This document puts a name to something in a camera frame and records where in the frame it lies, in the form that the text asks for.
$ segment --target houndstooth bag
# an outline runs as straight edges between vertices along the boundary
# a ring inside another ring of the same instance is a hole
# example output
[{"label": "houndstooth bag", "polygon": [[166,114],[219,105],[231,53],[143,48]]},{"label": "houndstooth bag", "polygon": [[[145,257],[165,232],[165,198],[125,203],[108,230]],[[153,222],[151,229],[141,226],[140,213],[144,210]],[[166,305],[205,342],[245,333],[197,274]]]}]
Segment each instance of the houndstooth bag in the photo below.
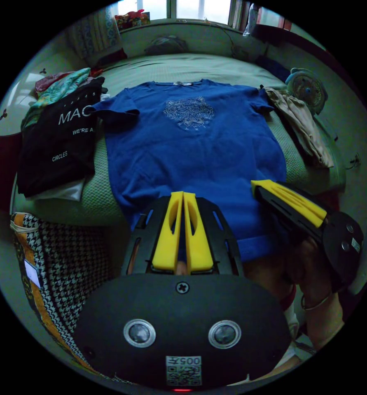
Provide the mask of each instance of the houndstooth bag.
[{"label": "houndstooth bag", "polygon": [[76,366],[103,376],[72,338],[86,299],[113,278],[103,228],[49,223],[27,213],[13,214],[10,227],[27,299],[39,321]]}]

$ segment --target beige clothing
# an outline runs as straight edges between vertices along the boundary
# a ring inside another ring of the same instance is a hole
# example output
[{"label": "beige clothing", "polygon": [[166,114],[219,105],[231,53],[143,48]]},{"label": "beige clothing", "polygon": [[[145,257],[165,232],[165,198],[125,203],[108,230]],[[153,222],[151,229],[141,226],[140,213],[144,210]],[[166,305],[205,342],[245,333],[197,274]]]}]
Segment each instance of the beige clothing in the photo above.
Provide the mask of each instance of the beige clothing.
[{"label": "beige clothing", "polygon": [[264,88],[269,99],[292,126],[301,145],[314,158],[316,167],[334,167],[333,158],[326,148],[307,105],[286,91]]}]

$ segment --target bed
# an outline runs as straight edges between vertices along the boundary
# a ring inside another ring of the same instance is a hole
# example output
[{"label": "bed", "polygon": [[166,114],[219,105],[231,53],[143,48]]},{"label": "bed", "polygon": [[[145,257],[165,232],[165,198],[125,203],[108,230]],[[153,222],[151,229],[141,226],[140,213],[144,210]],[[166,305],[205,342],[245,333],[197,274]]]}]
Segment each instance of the bed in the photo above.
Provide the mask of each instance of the bed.
[{"label": "bed", "polygon": [[[124,88],[131,88],[147,81],[186,82],[210,79],[232,85],[259,87],[262,84],[275,89],[285,87],[282,81],[255,64],[222,56],[191,53],[126,59],[104,71],[102,76],[105,77],[103,86],[109,89],[108,93],[111,96],[115,96]],[[304,164],[275,112],[271,112],[266,121],[284,153],[287,182],[311,194],[343,190],[346,182],[345,166],[336,144],[327,131],[319,125],[335,166],[331,169],[315,169]],[[81,202],[60,199],[27,201],[24,195],[17,192],[15,185],[12,193],[12,212],[32,213],[44,221],[68,225],[125,225],[125,219],[109,184],[108,158],[101,122],[97,130],[94,164],[96,173],[87,180]]]}]

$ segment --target white label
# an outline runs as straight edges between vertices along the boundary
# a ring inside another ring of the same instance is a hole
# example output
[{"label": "white label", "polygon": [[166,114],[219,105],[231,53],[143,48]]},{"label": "white label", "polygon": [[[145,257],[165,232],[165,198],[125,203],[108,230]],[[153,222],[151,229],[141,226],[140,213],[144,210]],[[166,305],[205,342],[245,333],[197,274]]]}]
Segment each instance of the white label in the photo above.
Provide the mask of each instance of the white label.
[{"label": "white label", "polygon": [[357,253],[360,253],[360,244],[352,238],[352,247],[356,250]]},{"label": "white label", "polygon": [[166,356],[168,386],[200,386],[201,356]]},{"label": "white label", "polygon": [[24,259],[24,265],[26,267],[26,273],[28,278],[38,287],[40,287],[38,273],[36,269],[26,260]]}]

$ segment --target houndstooth fabric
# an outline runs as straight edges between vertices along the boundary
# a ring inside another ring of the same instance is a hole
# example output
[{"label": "houndstooth fabric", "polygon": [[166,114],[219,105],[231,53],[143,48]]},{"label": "houndstooth fabric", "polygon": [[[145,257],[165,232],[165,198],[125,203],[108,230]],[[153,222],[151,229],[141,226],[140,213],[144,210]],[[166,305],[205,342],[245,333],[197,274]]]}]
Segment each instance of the houndstooth fabric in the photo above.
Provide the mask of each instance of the houndstooth fabric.
[{"label": "houndstooth fabric", "polygon": [[27,242],[40,269],[45,308],[72,352],[86,361],[72,334],[90,293],[111,278],[102,229],[48,223],[29,214],[23,224],[37,228]]}]

